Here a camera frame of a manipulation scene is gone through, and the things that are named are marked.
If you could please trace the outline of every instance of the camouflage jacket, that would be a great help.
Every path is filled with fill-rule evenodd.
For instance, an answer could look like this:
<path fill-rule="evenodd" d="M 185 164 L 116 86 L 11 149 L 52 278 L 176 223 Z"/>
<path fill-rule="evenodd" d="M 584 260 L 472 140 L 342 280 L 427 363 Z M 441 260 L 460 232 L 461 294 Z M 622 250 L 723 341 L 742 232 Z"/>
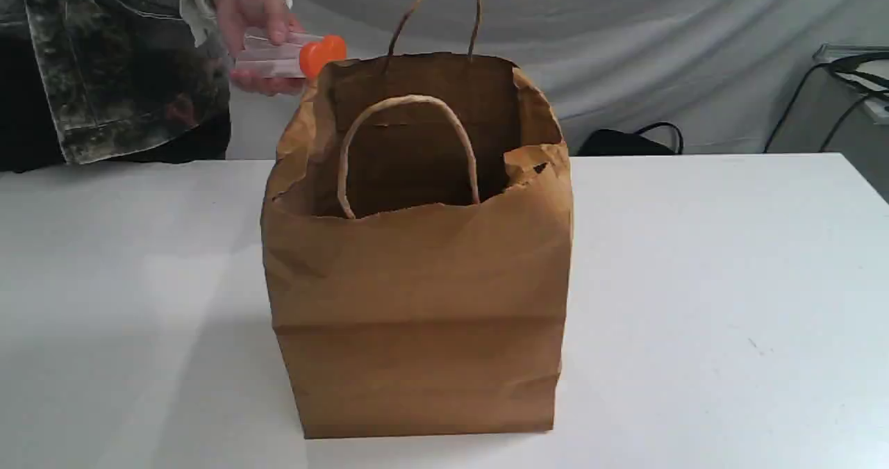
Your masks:
<path fill-rule="evenodd" d="M 34 45 L 69 163 L 151 149 L 228 108 L 219 41 L 194 48 L 178 0 L 0 0 L 0 34 Z"/>

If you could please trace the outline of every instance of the brown paper bag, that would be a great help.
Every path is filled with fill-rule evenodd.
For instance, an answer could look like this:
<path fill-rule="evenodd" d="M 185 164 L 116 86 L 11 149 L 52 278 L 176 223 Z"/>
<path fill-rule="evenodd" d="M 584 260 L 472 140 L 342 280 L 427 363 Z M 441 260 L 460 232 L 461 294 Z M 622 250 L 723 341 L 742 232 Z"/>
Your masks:
<path fill-rule="evenodd" d="M 471 43 L 394 56 L 409 15 L 387 57 L 324 68 L 267 184 L 273 326 L 306 437 L 549 430 L 568 150 L 509 61 Z"/>

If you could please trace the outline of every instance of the white table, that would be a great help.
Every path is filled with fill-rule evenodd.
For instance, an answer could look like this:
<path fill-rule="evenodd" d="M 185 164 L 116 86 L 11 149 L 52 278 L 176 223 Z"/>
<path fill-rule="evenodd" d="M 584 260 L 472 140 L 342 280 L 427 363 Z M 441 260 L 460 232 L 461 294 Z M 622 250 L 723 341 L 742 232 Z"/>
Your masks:
<path fill-rule="evenodd" d="M 556 430 L 311 443 L 269 168 L 0 179 L 0 467 L 889 467 L 889 206 L 841 156 L 575 160 Z"/>

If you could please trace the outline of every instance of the bag handle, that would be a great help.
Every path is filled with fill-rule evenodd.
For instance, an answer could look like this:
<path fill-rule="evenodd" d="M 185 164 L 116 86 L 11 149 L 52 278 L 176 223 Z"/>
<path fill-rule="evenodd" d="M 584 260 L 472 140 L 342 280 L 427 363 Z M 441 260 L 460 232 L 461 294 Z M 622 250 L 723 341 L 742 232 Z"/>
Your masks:
<path fill-rule="evenodd" d="M 394 44 L 398 41 L 398 35 L 401 35 L 402 29 L 404 29 L 404 24 L 409 19 L 410 14 L 413 14 L 414 10 L 417 10 L 419 3 L 423 0 L 416 0 L 413 3 L 413 6 L 410 7 L 410 10 L 407 13 L 404 13 L 404 16 L 401 17 L 401 21 L 398 22 L 398 28 L 394 30 L 394 35 L 392 35 L 392 39 L 390 41 L 390 50 L 386 55 L 386 63 L 383 64 L 383 71 L 386 71 L 388 68 L 388 61 L 391 60 L 392 56 L 394 56 Z M 476 47 L 476 38 L 479 36 L 479 25 L 482 24 L 482 0 L 476 0 L 476 23 L 472 28 L 472 38 L 470 38 L 470 51 L 467 52 L 467 56 L 469 56 L 470 60 L 472 60 L 472 50 Z"/>
<path fill-rule="evenodd" d="M 470 186 L 472 187 L 472 203 L 476 205 L 481 203 L 482 200 L 479 199 L 479 173 L 476 168 L 476 153 L 472 150 L 469 134 L 466 134 L 466 129 L 463 128 L 463 124 L 460 123 L 460 118 L 457 118 L 457 115 L 455 115 L 454 111 L 448 107 L 447 103 L 439 98 L 428 95 L 411 94 L 402 97 L 384 99 L 383 101 L 369 106 L 369 108 L 362 111 L 361 115 L 358 115 L 358 118 L 356 118 L 355 121 L 352 122 L 352 126 L 349 127 L 349 131 L 346 132 L 346 137 L 343 139 L 342 148 L 340 149 L 340 172 L 337 176 L 336 194 L 337 199 L 340 200 L 340 206 L 342 206 L 342 210 L 346 213 L 347 218 L 356 218 L 352 206 L 349 205 L 349 197 L 346 196 L 346 183 L 349 178 L 349 147 L 352 146 L 352 140 L 355 139 L 355 134 L 358 132 L 361 125 L 365 123 L 367 118 L 371 117 L 371 115 L 377 111 L 414 103 L 426 103 L 438 107 L 441 109 L 442 113 L 444 113 L 445 117 L 447 117 L 448 122 L 453 125 L 454 130 L 457 132 L 457 137 L 460 138 L 460 143 L 463 144 L 463 149 L 466 150 L 467 164 L 469 164 L 467 165 L 467 171 L 470 174 Z"/>

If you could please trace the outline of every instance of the gray fabric backdrop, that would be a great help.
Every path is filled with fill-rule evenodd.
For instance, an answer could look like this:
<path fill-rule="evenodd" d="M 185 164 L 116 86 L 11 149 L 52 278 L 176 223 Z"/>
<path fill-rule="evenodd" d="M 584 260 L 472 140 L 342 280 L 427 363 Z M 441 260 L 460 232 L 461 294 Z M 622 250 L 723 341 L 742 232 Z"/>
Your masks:
<path fill-rule="evenodd" d="M 294 0 L 353 57 L 384 54 L 413 0 Z M 889 45 L 889 0 L 483 0 L 476 50 L 542 87 L 576 149 L 597 128 L 682 126 L 692 153 L 761 149 L 823 42 Z M 472 0 L 426 0 L 397 51 L 464 51 Z M 229 158 L 270 158 L 296 99 L 236 93 Z"/>

